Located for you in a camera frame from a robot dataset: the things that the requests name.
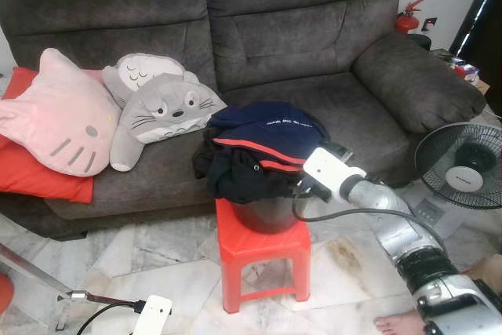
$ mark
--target gray sofa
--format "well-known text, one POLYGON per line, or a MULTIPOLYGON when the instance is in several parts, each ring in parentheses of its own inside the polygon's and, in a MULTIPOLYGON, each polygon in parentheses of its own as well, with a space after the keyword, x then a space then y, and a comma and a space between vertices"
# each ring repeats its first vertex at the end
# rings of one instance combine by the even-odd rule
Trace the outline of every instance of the gray sofa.
MULTIPOLYGON (((127 53, 171 56, 228 104, 285 100, 312 113, 389 184, 414 178, 428 131, 467 121, 483 96, 443 62, 393 32, 398 0, 0 0, 16 62, 36 69, 46 47, 81 67, 127 53)), ((91 204, 0 194, 0 211, 54 239, 90 229, 213 209, 190 133, 148 145, 129 173, 107 168, 91 204)))

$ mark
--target gray totoro pillow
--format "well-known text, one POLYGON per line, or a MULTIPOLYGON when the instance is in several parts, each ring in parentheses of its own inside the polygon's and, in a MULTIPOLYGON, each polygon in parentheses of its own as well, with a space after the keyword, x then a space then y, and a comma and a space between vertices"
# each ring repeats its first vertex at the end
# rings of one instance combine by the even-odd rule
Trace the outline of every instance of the gray totoro pillow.
POLYGON ((160 74, 183 75, 184 67, 167 56, 134 53, 120 58, 114 67, 106 66, 101 74, 105 86, 120 108, 145 83, 160 74))
POLYGON ((111 145, 111 166, 131 170, 145 144, 203 129, 211 115, 226 106, 189 71, 153 78, 124 107, 111 145))

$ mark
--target bare foot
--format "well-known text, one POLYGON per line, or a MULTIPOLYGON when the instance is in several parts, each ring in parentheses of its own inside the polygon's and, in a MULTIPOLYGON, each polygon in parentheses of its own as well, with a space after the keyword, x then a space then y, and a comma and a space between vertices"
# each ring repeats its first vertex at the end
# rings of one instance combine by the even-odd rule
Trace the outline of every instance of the bare foot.
POLYGON ((375 326, 383 335, 424 335, 425 323, 412 310, 404 314, 375 319, 375 326))

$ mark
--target fan grille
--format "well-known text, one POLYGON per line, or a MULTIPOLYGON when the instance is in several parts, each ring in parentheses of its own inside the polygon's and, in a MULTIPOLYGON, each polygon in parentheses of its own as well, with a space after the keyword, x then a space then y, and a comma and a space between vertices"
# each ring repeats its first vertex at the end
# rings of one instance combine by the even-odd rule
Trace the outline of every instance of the fan grille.
POLYGON ((437 195, 459 206, 472 209, 502 207, 500 172, 502 130, 491 126, 461 123, 430 133, 415 154, 415 164, 422 181, 437 195), (474 192, 458 191, 446 183, 446 172, 455 166, 456 152, 467 142, 481 144, 496 157, 495 165, 480 172, 482 187, 474 192))

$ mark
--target red stripe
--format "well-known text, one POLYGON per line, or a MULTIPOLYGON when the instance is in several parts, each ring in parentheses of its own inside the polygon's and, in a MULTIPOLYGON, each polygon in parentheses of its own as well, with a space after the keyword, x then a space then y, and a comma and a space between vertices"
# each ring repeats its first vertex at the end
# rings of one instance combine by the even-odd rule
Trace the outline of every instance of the red stripe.
POLYGON ((276 151, 275 149, 265 147, 264 145, 258 143, 253 143, 252 141, 248 140, 220 139, 219 137, 215 137, 213 141, 220 144, 233 145, 235 147, 247 147, 255 151, 268 153, 269 155, 275 156, 276 158, 280 158, 281 160, 287 162, 291 162, 292 164, 303 165, 305 161, 307 161, 303 160, 302 158, 294 158, 283 155, 281 152, 276 151))
POLYGON ((301 172, 302 171, 302 169, 298 166, 283 165, 283 164, 279 164, 278 162, 270 161, 270 160, 261 160, 260 165, 262 165, 264 168, 272 168, 272 169, 282 170, 284 172, 301 172))

